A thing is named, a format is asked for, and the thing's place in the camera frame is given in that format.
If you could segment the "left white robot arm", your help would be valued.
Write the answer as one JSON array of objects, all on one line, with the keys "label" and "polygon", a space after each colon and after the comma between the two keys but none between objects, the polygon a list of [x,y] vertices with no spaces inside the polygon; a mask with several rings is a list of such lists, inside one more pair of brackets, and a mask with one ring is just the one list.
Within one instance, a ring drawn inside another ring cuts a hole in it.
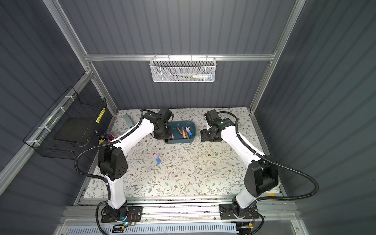
[{"label": "left white robot arm", "polygon": [[109,192],[107,204],[119,210],[126,204],[123,192],[123,177],[128,170],[126,155],[144,137],[151,134],[157,140],[168,139],[171,130],[168,127],[170,116],[163,117],[146,113],[130,130],[112,140],[108,146],[100,149],[98,167],[104,176]]}]

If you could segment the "teal storage box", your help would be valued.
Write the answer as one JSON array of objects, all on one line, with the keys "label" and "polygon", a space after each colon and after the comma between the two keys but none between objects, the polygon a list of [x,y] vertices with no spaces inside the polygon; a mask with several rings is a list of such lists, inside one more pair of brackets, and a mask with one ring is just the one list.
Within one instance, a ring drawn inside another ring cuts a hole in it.
[{"label": "teal storage box", "polygon": [[171,135],[168,140],[165,140],[166,144],[193,142],[196,135],[196,128],[192,121],[173,121],[168,124],[168,127],[171,129]]}]

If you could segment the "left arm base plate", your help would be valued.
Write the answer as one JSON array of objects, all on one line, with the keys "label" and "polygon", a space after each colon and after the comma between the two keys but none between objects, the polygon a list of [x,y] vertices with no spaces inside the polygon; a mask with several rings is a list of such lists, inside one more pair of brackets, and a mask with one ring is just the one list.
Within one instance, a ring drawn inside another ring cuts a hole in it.
[{"label": "left arm base plate", "polygon": [[140,222],[143,215],[143,207],[141,206],[123,206],[119,209],[114,209],[108,205],[103,208],[101,212],[101,223],[115,223],[115,222]]}]

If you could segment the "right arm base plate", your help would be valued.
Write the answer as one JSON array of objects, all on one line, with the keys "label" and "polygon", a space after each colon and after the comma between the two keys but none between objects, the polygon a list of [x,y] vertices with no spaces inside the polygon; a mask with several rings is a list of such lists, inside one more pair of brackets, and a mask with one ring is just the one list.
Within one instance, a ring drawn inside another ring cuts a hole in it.
[{"label": "right arm base plate", "polygon": [[256,213],[256,206],[252,208],[239,208],[235,204],[220,204],[218,206],[220,218],[222,220],[231,220],[231,219],[248,219],[254,220],[258,219],[259,215]]}]

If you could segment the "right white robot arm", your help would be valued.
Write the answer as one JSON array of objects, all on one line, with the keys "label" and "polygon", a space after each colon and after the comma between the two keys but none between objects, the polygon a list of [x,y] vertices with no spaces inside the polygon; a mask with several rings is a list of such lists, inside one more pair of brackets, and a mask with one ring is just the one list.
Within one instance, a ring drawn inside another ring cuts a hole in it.
[{"label": "right white robot arm", "polygon": [[241,158],[246,166],[244,188],[233,200],[233,210],[240,213],[253,206],[257,198],[279,185],[278,169],[263,160],[264,153],[255,148],[230,119],[207,119],[207,129],[200,131],[202,142],[225,141]]}]

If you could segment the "pink blue gradient lipstick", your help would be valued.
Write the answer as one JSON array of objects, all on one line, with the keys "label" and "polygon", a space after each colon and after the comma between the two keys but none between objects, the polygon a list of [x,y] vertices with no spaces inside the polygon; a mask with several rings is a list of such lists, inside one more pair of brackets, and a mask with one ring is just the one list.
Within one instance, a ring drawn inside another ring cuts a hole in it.
[{"label": "pink blue gradient lipstick", "polygon": [[155,160],[157,161],[158,164],[162,163],[161,159],[159,158],[159,156],[157,154],[153,154],[153,157],[155,158]]}]

